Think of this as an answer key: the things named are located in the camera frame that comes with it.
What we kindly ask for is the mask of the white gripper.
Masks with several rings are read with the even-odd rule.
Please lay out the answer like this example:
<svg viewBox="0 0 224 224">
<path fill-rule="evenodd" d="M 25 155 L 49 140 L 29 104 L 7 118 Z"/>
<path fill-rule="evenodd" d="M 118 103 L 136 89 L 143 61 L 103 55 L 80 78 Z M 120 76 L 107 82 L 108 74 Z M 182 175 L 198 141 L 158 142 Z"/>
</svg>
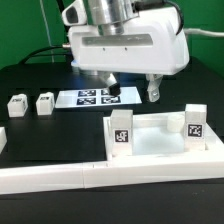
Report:
<svg viewBox="0 0 224 224">
<path fill-rule="evenodd" d="M 172 4 L 147 9 L 142 2 L 74 2 L 62 19 L 77 65 L 106 71 L 102 80 L 110 95 L 121 90 L 108 72 L 145 73 L 149 101 L 156 102 L 162 75 L 176 74 L 189 62 L 183 19 Z"/>
</svg>

